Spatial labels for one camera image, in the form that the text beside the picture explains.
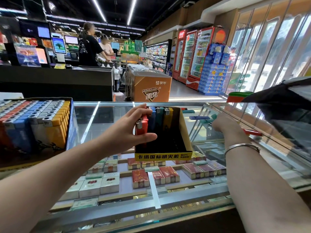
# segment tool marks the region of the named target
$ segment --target bracelet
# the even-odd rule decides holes
[[[251,147],[253,149],[255,149],[258,153],[260,152],[260,148],[258,148],[257,146],[253,145],[253,144],[248,144],[248,143],[241,143],[241,144],[236,144],[236,145],[231,145],[228,147],[228,149],[226,150],[225,152],[225,156],[226,156],[226,153],[229,151],[229,150],[232,150],[234,148],[237,148],[237,147],[240,147],[240,146],[248,146],[248,147]]]

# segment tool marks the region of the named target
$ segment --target black ceiling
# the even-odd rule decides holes
[[[87,21],[103,22],[92,0],[43,0],[48,15],[65,16]],[[133,0],[97,0],[108,24],[126,26]],[[150,30],[180,8],[182,3],[198,0],[137,0],[130,27]],[[55,5],[51,10],[49,3]],[[0,7],[23,10],[22,0],[0,0]]]

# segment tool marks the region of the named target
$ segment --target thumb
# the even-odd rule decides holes
[[[142,144],[142,143],[146,143],[146,142],[150,142],[150,141],[154,141],[155,139],[157,139],[157,134],[155,133],[145,133],[142,135],[135,135],[135,143],[136,144]]]

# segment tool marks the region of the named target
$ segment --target person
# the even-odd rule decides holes
[[[111,48],[111,45],[108,43],[108,41],[109,41],[109,39],[108,39],[107,35],[103,34],[100,37],[99,45],[104,50],[105,55],[107,56],[109,61],[111,61],[111,56],[115,56],[115,54],[114,54],[114,51]]]
[[[132,108],[98,138],[78,145],[0,181],[0,229],[29,232],[86,170],[99,160],[157,139],[155,133],[133,135],[137,120],[152,110]],[[212,127],[225,147],[250,143],[241,127],[220,113]],[[226,154],[227,184],[246,232],[311,232],[311,211],[297,192],[253,148]]]
[[[82,66],[99,66],[96,62],[96,54],[101,54],[103,58],[109,61],[103,49],[96,41],[94,24],[85,22],[84,30],[78,38],[79,43],[79,64]]]

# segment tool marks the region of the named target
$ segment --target beverage refrigerator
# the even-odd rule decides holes
[[[186,40],[187,30],[181,30],[178,34],[176,50],[175,50],[175,61],[174,61],[174,70],[172,74],[172,78],[178,80],[181,70],[181,61],[184,53],[185,40]]]
[[[182,57],[181,71],[180,71],[180,75],[178,78],[178,81],[184,84],[186,84],[188,74],[189,74],[191,59],[193,58],[196,34],[197,34],[197,30],[190,31],[186,34],[186,42],[185,42],[184,53]]]
[[[220,27],[209,27],[198,31],[195,50],[190,64],[186,86],[194,90],[198,89],[201,72],[208,49],[211,43],[225,44],[228,31]]]

